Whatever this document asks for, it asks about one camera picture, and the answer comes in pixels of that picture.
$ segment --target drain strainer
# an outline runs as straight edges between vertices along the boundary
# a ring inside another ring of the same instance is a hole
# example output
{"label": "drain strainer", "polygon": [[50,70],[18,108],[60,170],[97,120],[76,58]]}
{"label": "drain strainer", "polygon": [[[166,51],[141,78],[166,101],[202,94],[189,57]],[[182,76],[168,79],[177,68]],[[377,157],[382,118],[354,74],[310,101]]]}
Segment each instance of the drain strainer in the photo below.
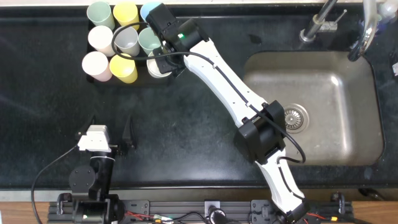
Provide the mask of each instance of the drain strainer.
{"label": "drain strainer", "polygon": [[298,133],[308,126],[309,117],[304,107],[292,103],[285,106],[284,109],[287,132]]}

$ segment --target wooden surface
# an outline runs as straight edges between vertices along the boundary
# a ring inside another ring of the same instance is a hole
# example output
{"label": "wooden surface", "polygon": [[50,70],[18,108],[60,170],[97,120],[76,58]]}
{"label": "wooden surface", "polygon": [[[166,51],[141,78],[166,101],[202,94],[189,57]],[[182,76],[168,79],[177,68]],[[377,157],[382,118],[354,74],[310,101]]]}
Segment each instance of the wooden surface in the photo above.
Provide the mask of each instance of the wooden surface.
{"label": "wooden surface", "polygon": [[[47,221],[48,202],[36,203],[43,223]],[[373,223],[398,223],[398,202],[353,202],[356,218]],[[37,223],[30,202],[0,202],[2,224]]]}

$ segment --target plastic cup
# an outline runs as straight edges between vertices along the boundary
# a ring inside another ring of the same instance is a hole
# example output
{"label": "plastic cup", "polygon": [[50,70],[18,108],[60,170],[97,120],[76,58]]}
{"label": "plastic cup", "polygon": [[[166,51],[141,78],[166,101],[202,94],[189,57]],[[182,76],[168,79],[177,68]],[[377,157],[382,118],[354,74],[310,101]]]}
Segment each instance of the plastic cup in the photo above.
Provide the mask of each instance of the plastic cup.
{"label": "plastic cup", "polygon": [[146,17],[149,15],[149,12],[160,4],[161,2],[148,2],[141,7],[139,14],[141,15],[141,18],[144,20],[144,22],[146,22]]}
{"label": "plastic cup", "polygon": [[88,33],[88,43],[97,51],[104,53],[107,57],[112,57],[114,51],[112,49],[113,33],[106,26],[97,26],[92,28]]}
{"label": "plastic cup", "polygon": [[[117,3],[113,8],[113,15],[122,26],[139,22],[138,9],[133,2]],[[135,25],[133,28],[138,30],[139,25]]]}
{"label": "plastic cup", "polygon": [[81,62],[81,66],[85,73],[91,75],[101,82],[106,82],[112,78],[111,70],[109,69],[108,59],[105,54],[101,52],[88,53]]}
{"label": "plastic cup", "polygon": [[106,2],[94,2],[87,8],[87,17],[96,26],[106,26],[114,29],[114,19],[111,6]]}
{"label": "plastic cup", "polygon": [[154,49],[160,47],[160,40],[151,28],[143,29],[138,35],[139,45],[149,55]]}
{"label": "plastic cup", "polygon": [[[154,56],[154,53],[151,52],[148,56]],[[172,72],[167,72],[165,74],[162,74],[159,71],[159,67],[156,64],[155,59],[147,60],[147,67],[148,67],[149,75],[151,75],[154,78],[164,78],[164,77],[169,76],[172,73]]]}
{"label": "plastic cup", "polygon": [[132,27],[128,27],[120,32],[116,36],[114,43],[123,53],[131,56],[137,56],[139,54],[138,33]]}
{"label": "plastic cup", "polygon": [[133,60],[125,59],[115,55],[111,59],[109,67],[112,74],[124,83],[133,83],[137,80],[137,68],[136,63]]}

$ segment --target faucet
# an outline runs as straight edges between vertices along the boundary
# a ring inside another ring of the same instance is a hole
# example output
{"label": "faucet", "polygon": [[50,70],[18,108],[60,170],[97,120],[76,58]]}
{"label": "faucet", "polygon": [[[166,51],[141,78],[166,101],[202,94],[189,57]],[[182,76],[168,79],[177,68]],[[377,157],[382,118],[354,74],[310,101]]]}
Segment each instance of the faucet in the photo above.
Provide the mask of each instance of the faucet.
{"label": "faucet", "polygon": [[313,42],[318,32],[336,32],[337,22],[346,14],[345,9],[342,15],[337,18],[334,22],[325,22],[326,16],[329,14],[330,10],[336,4],[337,0],[328,0],[322,7],[318,14],[312,17],[311,22],[308,27],[300,32],[300,39],[303,42]]}
{"label": "faucet", "polygon": [[364,30],[362,38],[348,54],[348,60],[355,62],[371,45],[377,27],[376,0],[363,0]]}

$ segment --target stainless steel sink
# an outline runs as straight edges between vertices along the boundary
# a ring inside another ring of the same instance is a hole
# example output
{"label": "stainless steel sink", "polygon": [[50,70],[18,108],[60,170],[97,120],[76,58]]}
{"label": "stainless steel sink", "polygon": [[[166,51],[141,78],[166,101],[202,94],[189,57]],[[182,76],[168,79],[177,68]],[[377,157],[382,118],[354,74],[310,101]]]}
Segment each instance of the stainless steel sink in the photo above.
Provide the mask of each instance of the stainless steel sink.
{"label": "stainless steel sink", "polygon": [[[287,130],[311,165],[368,165],[384,141],[370,64],[347,52],[264,52],[245,65],[245,84],[285,108]],[[300,159],[286,139],[287,154]]]}

